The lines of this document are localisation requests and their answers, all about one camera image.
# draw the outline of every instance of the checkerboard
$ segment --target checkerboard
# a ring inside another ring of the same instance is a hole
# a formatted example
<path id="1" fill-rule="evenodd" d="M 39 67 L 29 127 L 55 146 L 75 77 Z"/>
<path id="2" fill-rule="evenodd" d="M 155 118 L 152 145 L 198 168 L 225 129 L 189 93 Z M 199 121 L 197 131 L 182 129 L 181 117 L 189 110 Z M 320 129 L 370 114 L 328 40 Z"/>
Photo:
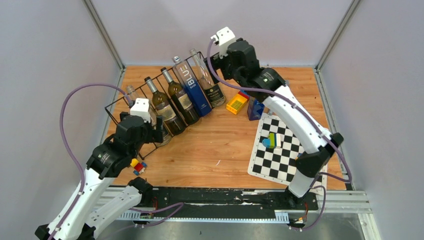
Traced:
<path id="1" fill-rule="evenodd" d="M 262 140 L 271 133 L 281 134 L 281 149 L 266 148 Z M 296 173 L 296 158 L 304 152 L 299 139 L 276 115 L 263 113 L 258 126 L 247 172 L 255 177 L 263 178 L 279 184 L 288 185 Z M 322 172 L 327 172 L 325 165 Z M 314 186 L 327 187 L 327 176 L 320 176 Z M 324 194 L 321 188 L 311 190 Z"/>

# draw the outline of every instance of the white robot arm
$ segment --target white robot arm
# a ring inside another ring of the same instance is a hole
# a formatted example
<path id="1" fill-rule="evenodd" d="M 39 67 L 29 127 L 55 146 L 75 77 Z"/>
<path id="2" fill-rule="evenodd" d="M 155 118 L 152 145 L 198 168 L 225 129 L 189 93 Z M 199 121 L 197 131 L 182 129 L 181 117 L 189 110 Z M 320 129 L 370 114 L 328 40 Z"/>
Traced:
<path id="1" fill-rule="evenodd" d="M 219 81 L 215 71 L 221 69 L 225 80 L 234 79 L 241 89 L 276 113 L 302 144 L 305 153 L 296 160 L 297 171 L 288 186 L 292 198 L 300 202 L 335 152 L 325 138 L 338 147 L 343 137 L 319 125 L 295 98 L 286 81 L 274 69 L 260 67 L 254 47 L 242 38 L 236 39 L 228 27 L 219 30 L 211 40 L 219 46 L 218 53 L 205 59 L 213 80 Z"/>
<path id="2" fill-rule="evenodd" d="M 85 184 L 82 191 L 80 182 L 59 215 L 50 224 L 39 226 L 35 235 L 40 240 L 93 240 L 123 212 L 139 204 L 143 198 L 148 198 L 153 187 L 137 177 L 128 183 L 119 196 L 91 212 L 121 170 L 137 157 L 143 144 L 163 141 L 162 127 L 162 118 L 158 117 L 156 129 L 153 129 L 149 100 L 137 98 L 130 114 L 123 117 L 116 126 L 116 132 L 93 150 L 84 171 Z M 77 195 L 80 197 L 72 206 Z M 70 208 L 71 211 L 58 227 Z"/>

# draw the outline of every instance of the bottle label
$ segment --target bottle label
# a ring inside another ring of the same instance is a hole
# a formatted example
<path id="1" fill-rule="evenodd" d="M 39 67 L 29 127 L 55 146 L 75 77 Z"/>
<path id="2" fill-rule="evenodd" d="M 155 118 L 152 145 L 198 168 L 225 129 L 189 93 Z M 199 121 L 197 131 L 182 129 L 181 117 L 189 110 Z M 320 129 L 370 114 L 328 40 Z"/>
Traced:
<path id="1" fill-rule="evenodd" d="M 204 89 L 204 93 L 206 94 L 207 99 L 210 104 L 220 101 L 224 98 L 223 91 L 221 91 L 220 86 L 215 84 L 210 88 Z"/>
<path id="2" fill-rule="evenodd" d="M 190 110 L 193 108 L 192 101 L 190 101 L 189 95 L 184 90 L 175 93 L 178 98 L 178 102 L 181 103 L 182 109 Z"/>
<path id="3" fill-rule="evenodd" d="M 163 117 L 165 123 L 170 123 L 177 119 L 177 115 L 169 103 L 162 102 L 156 105 L 156 112 Z"/>

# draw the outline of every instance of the dark wine bottle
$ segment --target dark wine bottle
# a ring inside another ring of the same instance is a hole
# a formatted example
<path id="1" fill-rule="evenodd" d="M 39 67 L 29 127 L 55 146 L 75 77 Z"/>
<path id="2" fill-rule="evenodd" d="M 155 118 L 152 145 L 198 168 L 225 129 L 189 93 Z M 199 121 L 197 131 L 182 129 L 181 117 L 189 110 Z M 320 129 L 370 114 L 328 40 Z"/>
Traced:
<path id="1" fill-rule="evenodd" d="M 171 96 L 172 101 L 176 105 L 178 111 L 184 117 L 187 125 L 195 124 L 199 121 L 199 115 L 197 114 L 192 101 L 187 95 L 186 91 L 184 91 L 183 86 L 178 82 L 175 82 L 171 77 L 168 70 L 164 67 L 160 70 L 168 82 L 168 94 Z"/>
<path id="2" fill-rule="evenodd" d="M 151 102 L 156 108 L 157 114 L 163 117 L 163 122 L 166 124 L 171 134 L 178 135 L 184 132 L 186 125 L 171 107 L 171 103 L 169 102 L 166 93 L 158 91 L 150 77 L 146 77 L 144 81 L 146 82 L 150 91 L 153 93 Z"/>

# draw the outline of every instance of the yellow box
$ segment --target yellow box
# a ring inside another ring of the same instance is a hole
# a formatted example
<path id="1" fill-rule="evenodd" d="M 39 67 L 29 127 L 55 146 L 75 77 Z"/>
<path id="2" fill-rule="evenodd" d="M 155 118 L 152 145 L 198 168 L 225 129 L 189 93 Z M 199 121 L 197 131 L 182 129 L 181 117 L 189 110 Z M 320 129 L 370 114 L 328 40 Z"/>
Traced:
<path id="1" fill-rule="evenodd" d="M 226 109 L 233 114 L 238 114 L 240 110 L 246 105 L 248 99 L 240 94 L 236 94 L 227 104 Z"/>

